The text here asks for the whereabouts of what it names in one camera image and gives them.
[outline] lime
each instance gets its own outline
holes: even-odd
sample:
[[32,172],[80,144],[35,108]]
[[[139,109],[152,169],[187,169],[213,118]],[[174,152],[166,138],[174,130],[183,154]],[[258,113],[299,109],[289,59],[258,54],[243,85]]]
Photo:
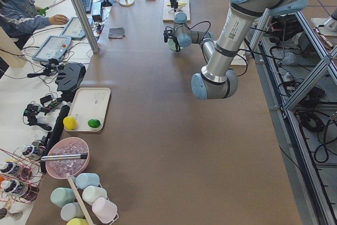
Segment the lime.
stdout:
[[76,128],[76,119],[72,116],[67,116],[63,119],[63,125],[67,130],[74,130]]
[[98,119],[90,119],[88,120],[88,126],[97,129],[101,125],[101,122]]

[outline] bottle cap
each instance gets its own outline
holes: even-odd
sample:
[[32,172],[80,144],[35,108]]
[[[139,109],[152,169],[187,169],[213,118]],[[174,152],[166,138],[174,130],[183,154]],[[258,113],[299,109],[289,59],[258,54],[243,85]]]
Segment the bottle cap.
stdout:
[[8,167],[7,162],[0,162],[0,170],[5,170]]
[[28,150],[28,146],[27,145],[21,145],[20,151],[25,152],[26,150]]
[[1,187],[2,189],[7,189],[7,188],[10,187],[10,186],[11,186],[11,182],[8,181],[8,180],[2,181],[2,182],[1,182],[1,185],[0,185],[0,187]]

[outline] pink cup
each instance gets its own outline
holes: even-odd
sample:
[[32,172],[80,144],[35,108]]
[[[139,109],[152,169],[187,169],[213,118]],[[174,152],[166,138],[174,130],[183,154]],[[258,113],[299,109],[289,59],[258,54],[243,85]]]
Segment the pink cup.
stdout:
[[102,197],[94,201],[92,210],[102,223],[110,223],[117,216],[116,204]]

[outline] brown table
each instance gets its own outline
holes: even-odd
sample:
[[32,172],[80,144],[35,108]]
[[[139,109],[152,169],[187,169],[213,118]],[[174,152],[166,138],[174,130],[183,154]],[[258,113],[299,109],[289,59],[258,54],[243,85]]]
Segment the brown table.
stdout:
[[[254,63],[231,98],[195,99],[190,82],[203,56],[197,45],[169,50],[163,3],[114,5],[82,83],[111,89],[105,127],[63,134],[88,143],[86,172],[117,204],[116,224],[301,224]],[[218,38],[229,0],[190,3],[191,26],[208,20]],[[120,26],[126,37],[109,40]],[[45,177],[28,225],[65,224],[49,199],[61,186]]]

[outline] white tray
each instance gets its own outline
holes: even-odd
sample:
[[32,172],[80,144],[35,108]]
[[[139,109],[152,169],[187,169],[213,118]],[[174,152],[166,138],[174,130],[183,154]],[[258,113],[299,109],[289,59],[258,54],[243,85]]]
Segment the white tray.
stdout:
[[[76,119],[76,129],[69,132],[97,132],[102,129],[110,98],[110,89],[105,87],[83,87],[75,94],[68,116]],[[94,129],[88,126],[88,120],[97,119],[101,125]]]

